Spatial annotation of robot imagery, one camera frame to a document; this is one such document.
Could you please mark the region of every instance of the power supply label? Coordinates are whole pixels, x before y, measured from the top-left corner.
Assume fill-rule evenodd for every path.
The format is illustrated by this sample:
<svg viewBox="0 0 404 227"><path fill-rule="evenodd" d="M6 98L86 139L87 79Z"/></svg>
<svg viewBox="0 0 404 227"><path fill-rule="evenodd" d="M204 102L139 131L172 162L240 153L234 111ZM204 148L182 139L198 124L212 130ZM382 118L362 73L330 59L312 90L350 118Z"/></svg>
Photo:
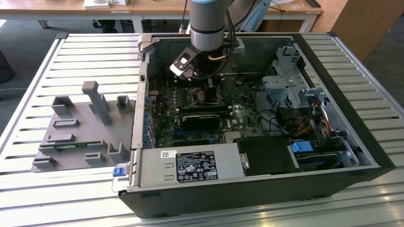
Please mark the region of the power supply label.
<svg viewBox="0 0 404 227"><path fill-rule="evenodd" d="M176 154L176 163L180 183L219 179L214 151Z"/></svg>

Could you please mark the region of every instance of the side panel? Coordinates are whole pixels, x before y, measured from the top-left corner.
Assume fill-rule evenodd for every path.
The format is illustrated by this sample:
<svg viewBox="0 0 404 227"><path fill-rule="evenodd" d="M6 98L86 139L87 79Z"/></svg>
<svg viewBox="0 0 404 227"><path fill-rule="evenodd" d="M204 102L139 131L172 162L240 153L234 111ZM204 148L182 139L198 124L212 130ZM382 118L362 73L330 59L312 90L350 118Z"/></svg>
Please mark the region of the side panel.
<svg viewBox="0 0 404 227"><path fill-rule="evenodd" d="M379 173L378 169L144 193L122 192L119 198L140 218L167 217L330 197Z"/></svg>

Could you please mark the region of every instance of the blue latch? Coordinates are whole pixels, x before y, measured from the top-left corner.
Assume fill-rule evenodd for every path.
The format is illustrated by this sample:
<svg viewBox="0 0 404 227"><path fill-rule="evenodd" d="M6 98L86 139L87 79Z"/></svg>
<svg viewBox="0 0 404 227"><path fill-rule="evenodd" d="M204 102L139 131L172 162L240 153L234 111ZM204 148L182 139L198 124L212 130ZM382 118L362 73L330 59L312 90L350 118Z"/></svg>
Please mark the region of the blue latch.
<svg viewBox="0 0 404 227"><path fill-rule="evenodd" d="M127 175L127 167L126 166L115 167L112 175L114 175L114 177L126 176Z"/></svg>
<svg viewBox="0 0 404 227"><path fill-rule="evenodd" d="M314 147L311 146L310 141L298 141L292 144L291 147L292 147L294 153L314 151Z"/></svg>

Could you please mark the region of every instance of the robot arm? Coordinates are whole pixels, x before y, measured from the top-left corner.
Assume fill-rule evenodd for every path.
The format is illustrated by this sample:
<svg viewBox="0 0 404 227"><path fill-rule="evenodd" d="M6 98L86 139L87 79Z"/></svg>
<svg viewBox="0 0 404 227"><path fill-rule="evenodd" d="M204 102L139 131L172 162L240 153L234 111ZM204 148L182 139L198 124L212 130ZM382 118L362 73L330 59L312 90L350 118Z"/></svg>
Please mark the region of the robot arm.
<svg viewBox="0 0 404 227"><path fill-rule="evenodd" d="M236 45L236 38L231 33L230 45L226 47L226 21L232 21L232 15L239 16L242 22L244 20L242 29L255 31L267 14L270 3L271 0L191 0L192 46L186 48L170 67L180 79L207 79L224 69Z"/></svg>

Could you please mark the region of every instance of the table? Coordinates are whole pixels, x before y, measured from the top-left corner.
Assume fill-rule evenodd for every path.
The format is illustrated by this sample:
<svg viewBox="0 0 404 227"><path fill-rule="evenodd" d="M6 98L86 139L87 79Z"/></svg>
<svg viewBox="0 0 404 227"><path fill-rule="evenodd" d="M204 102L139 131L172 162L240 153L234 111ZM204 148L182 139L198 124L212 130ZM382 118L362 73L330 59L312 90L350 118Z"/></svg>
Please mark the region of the table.
<svg viewBox="0 0 404 227"><path fill-rule="evenodd" d="M0 137L2 226L399 225L404 219L404 110L338 37L326 33L303 36L396 170L324 199L171 218L138 218L111 190L114 167L30 172L54 114L50 105L55 96L70 95L74 102L90 101L82 95L82 83L96 80L107 100L115 100L123 93L136 98L139 35L70 34L55 40ZM320 86L308 68L307 73Z"/></svg>
<svg viewBox="0 0 404 227"><path fill-rule="evenodd" d="M304 20L300 31L310 32L322 8L314 8L306 0L282 5L283 20ZM143 32L144 19L182 19L182 0L131 0L127 6L111 5L108 9L83 9L83 0L0 0L0 19L131 19L138 33ZM264 18L280 19L280 11L270 8Z"/></svg>
<svg viewBox="0 0 404 227"><path fill-rule="evenodd" d="M136 0L132 9L132 20L135 31L142 29L143 19L182 19L184 4L179 0ZM318 16L323 13L322 8L314 8L306 0L296 0L291 4L280 5L283 20L303 20L300 32L310 32ZM280 11L270 8L264 20L279 20Z"/></svg>
<svg viewBox="0 0 404 227"><path fill-rule="evenodd" d="M84 10L84 0L0 0L0 19L39 20L130 20L135 0L128 5L110 5L108 9Z"/></svg>

